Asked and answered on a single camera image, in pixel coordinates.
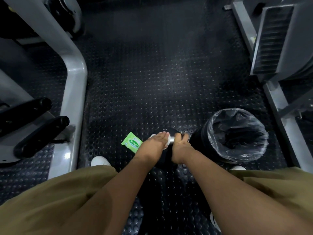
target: pant leg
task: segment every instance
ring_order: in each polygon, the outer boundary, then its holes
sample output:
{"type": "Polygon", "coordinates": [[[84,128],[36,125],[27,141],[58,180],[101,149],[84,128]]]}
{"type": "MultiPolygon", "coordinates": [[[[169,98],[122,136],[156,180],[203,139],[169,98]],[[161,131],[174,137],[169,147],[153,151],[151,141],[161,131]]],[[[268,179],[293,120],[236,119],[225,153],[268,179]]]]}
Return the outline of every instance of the pant leg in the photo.
{"type": "Polygon", "coordinates": [[[230,173],[313,222],[313,174],[297,167],[274,171],[231,170],[230,173]]]}
{"type": "Polygon", "coordinates": [[[112,166],[87,167],[21,193],[0,206],[1,234],[49,234],[116,174],[112,166]]]}

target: clear plastic bag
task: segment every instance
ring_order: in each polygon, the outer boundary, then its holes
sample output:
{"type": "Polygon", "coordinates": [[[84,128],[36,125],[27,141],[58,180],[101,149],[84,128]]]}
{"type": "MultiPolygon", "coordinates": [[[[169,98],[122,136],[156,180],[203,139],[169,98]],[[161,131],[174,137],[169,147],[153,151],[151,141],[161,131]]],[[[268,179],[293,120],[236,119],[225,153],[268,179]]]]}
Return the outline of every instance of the clear plastic bag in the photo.
{"type": "Polygon", "coordinates": [[[245,163],[259,159],[266,151],[268,132],[246,110],[220,110],[206,124],[209,141],[222,158],[245,163]]]}

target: black trash can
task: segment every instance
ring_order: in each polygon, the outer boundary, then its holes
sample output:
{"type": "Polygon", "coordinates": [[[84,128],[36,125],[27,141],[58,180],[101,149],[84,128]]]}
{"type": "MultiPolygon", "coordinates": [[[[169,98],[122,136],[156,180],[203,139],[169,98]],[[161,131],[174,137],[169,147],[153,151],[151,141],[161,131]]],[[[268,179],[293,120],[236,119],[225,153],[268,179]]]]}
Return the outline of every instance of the black trash can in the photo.
{"type": "Polygon", "coordinates": [[[215,162],[239,164],[259,159],[267,139],[268,132],[253,114],[229,108],[216,112],[195,131],[190,144],[215,162]]]}

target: sanicare logo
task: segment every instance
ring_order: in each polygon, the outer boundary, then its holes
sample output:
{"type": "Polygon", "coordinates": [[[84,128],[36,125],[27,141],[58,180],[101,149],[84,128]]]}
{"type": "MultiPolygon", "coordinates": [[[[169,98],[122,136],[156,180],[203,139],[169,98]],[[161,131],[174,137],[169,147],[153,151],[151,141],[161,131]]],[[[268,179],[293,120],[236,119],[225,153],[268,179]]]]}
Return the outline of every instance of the sanicare logo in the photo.
{"type": "Polygon", "coordinates": [[[132,146],[134,146],[135,148],[137,148],[139,145],[138,145],[138,143],[136,142],[136,141],[134,141],[134,140],[129,140],[129,142],[131,143],[131,145],[132,146]]]}

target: green wipes packet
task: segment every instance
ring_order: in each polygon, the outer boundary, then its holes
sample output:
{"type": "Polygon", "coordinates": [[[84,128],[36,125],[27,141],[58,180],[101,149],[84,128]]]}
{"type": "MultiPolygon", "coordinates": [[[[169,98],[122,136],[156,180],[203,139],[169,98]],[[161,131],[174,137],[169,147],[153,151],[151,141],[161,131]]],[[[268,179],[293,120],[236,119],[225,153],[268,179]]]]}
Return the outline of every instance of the green wipes packet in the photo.
{"type": "Polygon", "coordinates": [[[121,143],[121,145],[126,146],[127,148],[132,150],[134,153],[137,152],[141,144],[142,144],[142,141],[139,138],[137,138],[132,132],[130,132],[121,143]]]}

